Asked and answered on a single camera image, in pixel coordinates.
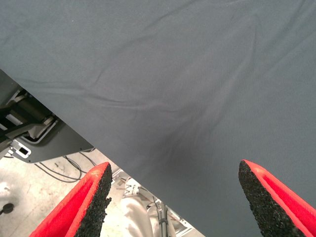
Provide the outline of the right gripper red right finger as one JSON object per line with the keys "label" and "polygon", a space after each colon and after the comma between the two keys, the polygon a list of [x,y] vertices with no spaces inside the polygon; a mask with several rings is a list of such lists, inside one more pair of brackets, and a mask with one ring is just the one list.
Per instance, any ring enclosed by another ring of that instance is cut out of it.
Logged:
{"label": "right gripper red right finger", "polygon": [[262,236],[316,235],[316,210],[268,170],[243,159],[238,179]]}

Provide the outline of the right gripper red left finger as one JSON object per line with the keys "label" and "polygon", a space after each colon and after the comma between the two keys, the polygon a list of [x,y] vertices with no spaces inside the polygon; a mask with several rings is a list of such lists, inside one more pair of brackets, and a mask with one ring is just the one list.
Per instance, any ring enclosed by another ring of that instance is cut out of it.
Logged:
{"label": "right gripper red left finger", "polygon": [[30,234],[32,237],[99,237],[112,182],[108,162],[93,167]]}

